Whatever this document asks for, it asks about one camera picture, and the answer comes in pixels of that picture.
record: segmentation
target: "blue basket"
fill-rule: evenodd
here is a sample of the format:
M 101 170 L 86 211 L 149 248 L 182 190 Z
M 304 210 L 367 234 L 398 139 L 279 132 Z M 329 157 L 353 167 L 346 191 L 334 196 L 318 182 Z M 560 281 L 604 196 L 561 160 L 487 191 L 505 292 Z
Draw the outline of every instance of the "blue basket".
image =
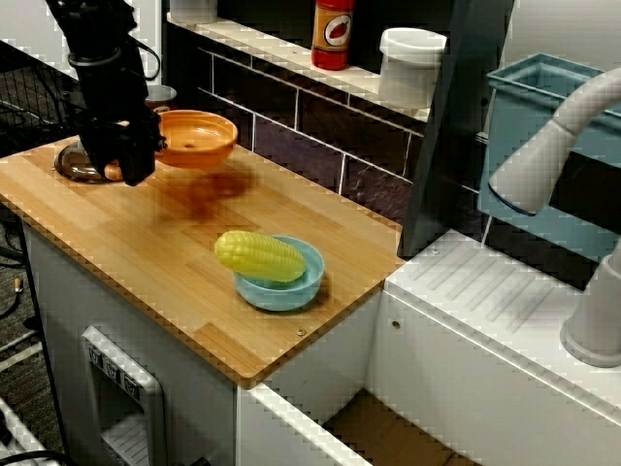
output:
M 540 53 L 488 75 L 496 97 L 478 196 L 482 212 L 596 261 L 612 252 L 617 234 L 549 205 L 536 216 L 521 216 L 492 195 L 488 180 L 567 97 L 601 72 Z M 621 168 L 621 105 L 597 116 L 572 150 Z

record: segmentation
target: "wooden countertop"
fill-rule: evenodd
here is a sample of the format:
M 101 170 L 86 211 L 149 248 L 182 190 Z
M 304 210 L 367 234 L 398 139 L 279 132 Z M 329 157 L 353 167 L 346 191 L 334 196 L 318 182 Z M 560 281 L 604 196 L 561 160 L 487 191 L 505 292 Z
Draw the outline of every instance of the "wooden countertop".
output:
M 75 183 L 51 170 L 74 140 L 1 159 L 0 201 L 243 387 L 338 323 L 404 263 L 400 225 L 240 147 L 210 169 L 156 162 L 153 175 L 130 187 Z M 212 252 L 233 229 L 314 245 L 326 266 L 317 298 L 287 313 L 244 301 Z

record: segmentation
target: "brown bowl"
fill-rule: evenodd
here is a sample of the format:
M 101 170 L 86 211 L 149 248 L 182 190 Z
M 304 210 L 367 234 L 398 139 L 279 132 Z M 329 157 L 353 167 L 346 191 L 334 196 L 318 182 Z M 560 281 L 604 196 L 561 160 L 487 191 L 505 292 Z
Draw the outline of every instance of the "brown bowl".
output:
M 173 167 L 203 168 L 229 156 L 236 145 L 237 126 L 207 112 L 175 110 L 160 114 L 160 132 L 166 137 L 157 159 Z

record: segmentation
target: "red bottle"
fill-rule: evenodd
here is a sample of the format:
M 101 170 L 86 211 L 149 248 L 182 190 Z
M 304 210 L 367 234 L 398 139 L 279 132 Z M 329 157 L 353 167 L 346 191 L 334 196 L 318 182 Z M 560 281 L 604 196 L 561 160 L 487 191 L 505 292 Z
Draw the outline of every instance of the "red bottle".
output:
M 347 66 L 354 0 L 316 0 L 310 59 L 324 70 Z

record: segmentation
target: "gray faucet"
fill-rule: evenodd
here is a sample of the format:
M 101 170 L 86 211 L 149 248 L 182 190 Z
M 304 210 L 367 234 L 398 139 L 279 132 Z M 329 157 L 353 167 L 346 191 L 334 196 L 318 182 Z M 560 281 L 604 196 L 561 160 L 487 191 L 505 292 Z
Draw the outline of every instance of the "gray faucet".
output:
M 494 173 L 489 180 L 492 193 L 516 212 L 536 215 L 552 195 L 575 139 L 593 118 L 619 101 L 621 68 L 579 87 Z M 570 354 L 592 366 L 621 365 L 621 241 L 602 260 L 563 324 L 561 342 Z

